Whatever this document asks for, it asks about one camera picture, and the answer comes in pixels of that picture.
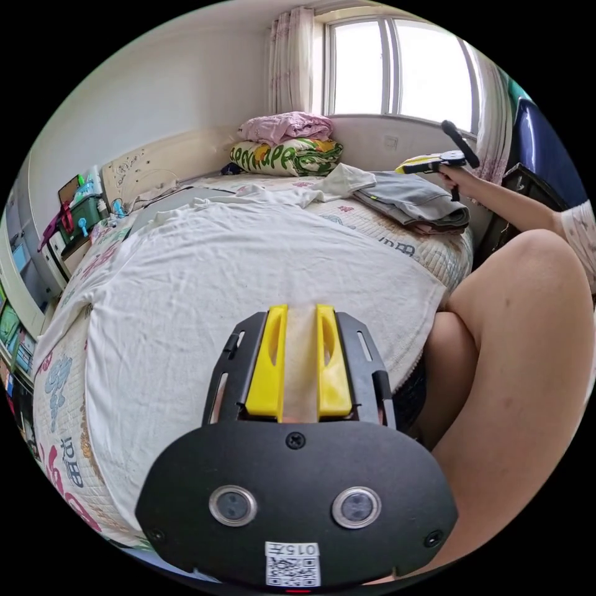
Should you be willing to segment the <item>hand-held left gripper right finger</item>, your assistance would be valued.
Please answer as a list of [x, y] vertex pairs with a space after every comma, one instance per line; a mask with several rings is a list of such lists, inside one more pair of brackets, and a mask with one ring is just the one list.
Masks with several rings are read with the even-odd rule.
[[351, 413], [351, 394], [335, 310], [316, 306], [317, 417], [345, 418]]

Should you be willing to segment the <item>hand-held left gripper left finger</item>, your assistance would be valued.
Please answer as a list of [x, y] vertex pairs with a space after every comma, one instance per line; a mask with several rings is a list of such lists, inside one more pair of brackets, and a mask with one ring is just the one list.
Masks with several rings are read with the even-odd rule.
[[246, 411], [253, 418], [275, 422], [283, 418], [287, 313], [287, 305], [275, 305], [266, 315], [245, 401]]

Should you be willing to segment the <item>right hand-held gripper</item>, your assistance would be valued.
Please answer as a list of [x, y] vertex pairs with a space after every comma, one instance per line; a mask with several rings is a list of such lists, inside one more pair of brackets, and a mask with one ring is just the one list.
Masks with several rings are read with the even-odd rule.
[[460, 150], [451, 150], [433, 155], [419, 155], [404, 160], [396, 169], [400, 174], [432, 174], [439, 173], [440, 166], [461, 168], [467, 165], [467, 159]]

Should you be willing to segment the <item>person's right hand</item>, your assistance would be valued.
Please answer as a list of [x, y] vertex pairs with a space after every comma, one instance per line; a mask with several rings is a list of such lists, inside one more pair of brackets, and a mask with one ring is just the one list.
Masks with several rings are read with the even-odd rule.
[[457, 188], [460, 193], [471, 197], [476, 178], [466, 168], [439, 165], [438, 174], [448, 189]]

